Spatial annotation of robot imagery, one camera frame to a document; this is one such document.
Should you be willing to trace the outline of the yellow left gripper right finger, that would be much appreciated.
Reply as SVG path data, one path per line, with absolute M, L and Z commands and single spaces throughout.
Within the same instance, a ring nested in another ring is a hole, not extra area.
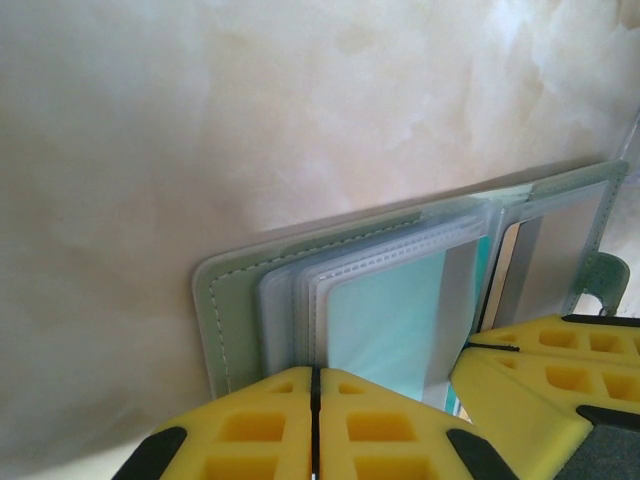
M 516 480 L 465 420 L 337 369 L 320 392 L 320 480 Z

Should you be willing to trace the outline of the teal card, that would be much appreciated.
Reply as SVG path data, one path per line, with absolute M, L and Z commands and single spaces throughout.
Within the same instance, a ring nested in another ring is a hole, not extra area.
M 449 377 L 474 324 L 486 236 L 330 288 L 327 365 L 453 414 Z

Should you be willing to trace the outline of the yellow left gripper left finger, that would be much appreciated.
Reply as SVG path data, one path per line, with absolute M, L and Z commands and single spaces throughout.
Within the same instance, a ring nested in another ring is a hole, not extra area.
M 316 370 L 295 367 L 183 413 L 113 480 L 316 480 Z

